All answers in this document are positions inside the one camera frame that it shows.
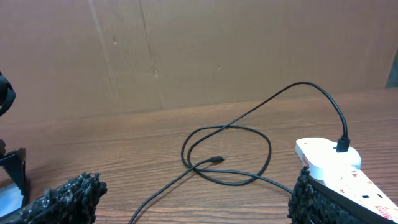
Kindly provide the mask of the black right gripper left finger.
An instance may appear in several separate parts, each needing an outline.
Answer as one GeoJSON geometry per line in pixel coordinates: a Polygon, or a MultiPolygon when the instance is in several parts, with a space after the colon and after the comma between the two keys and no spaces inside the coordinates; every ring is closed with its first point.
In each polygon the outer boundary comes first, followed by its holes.
{"type": "Polygon", "coordinates": [[[100,174],[81,173],[23,208],[1,218],[1,224],[93,224],[96,206],[108,191],[100,174]]]}

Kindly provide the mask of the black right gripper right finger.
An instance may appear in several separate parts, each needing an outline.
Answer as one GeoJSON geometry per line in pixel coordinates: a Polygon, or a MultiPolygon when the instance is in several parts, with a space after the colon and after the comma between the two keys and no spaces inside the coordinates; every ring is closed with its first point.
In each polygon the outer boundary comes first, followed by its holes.
{"type": "Polygon", "coordinates": [[[364,221],[350,214],[343,207],[327,199],[309,181],[308,167],[300,171],[288,202],[293,224],[363,224],[364,221]]]}

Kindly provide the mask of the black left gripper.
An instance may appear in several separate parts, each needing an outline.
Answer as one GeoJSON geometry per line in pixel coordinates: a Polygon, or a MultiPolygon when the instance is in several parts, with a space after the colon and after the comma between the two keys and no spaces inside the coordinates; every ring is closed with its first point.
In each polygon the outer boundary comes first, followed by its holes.
{"type": "MultiPolygon", "coordinates": [[[[1,116],[4,115],[12,106],[16,99],[16,93],[8,81],[1,73],[1,116]]],[[[1,140],[1,167],[6,171],[24,196],[22,207],[29,201],[30,181],[26,176],[26,149],[20,148],[11,152],[6,151],[6,143],[1,140]]]]}

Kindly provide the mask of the blue screen smartphone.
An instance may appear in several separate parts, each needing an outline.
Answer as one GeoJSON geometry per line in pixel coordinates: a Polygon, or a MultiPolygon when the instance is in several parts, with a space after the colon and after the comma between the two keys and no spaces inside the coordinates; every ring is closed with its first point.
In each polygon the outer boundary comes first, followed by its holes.
{"type": "Polygon", "coordinates": [[[13,183],[0,190],[0,217],[4,217],[22,207],[24,196],[21,190],[13,183]]]}

